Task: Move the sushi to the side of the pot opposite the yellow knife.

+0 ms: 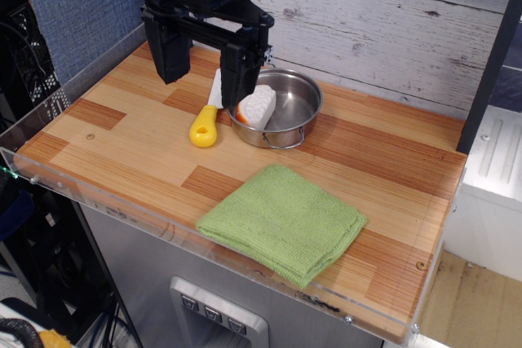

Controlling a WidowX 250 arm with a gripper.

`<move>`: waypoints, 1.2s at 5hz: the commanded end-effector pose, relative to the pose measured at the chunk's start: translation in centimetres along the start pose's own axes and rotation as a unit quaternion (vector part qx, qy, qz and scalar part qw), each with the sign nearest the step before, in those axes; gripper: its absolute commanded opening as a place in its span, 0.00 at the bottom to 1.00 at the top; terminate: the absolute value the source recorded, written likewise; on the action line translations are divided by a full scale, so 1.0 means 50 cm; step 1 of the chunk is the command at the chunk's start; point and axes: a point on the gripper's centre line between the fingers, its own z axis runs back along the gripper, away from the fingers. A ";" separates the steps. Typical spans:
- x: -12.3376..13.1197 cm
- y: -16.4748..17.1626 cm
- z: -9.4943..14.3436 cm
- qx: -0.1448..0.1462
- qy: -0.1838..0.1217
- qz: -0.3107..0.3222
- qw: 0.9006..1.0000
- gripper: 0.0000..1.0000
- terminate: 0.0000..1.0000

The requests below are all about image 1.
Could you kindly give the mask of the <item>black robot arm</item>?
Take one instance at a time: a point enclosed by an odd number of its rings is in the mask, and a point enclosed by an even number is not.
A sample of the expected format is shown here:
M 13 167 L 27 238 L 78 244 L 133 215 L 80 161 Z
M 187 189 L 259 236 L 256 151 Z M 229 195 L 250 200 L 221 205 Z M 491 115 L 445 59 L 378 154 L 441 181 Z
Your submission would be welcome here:
M 190 70 L 200 42 L 220 51 L 221 102 L 232 108 L 254 91 L 272 47 L 274 19 L 251 0 L 144 0 L 142 20 L 158 75 L 165 83 Z

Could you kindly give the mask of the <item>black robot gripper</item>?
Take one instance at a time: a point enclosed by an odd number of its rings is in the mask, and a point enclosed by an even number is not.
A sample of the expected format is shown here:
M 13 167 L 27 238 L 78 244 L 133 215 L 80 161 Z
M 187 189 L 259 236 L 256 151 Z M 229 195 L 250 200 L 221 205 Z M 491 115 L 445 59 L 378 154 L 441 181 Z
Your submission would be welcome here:
M 235 107 L 253 89 L 260 66 L 272 61 L 268 31 L 274 19 L 251 0 L 144 0 L 145 34 L 166 83 L 190 71 L 194 42 L 221 52 L 221 100 Z

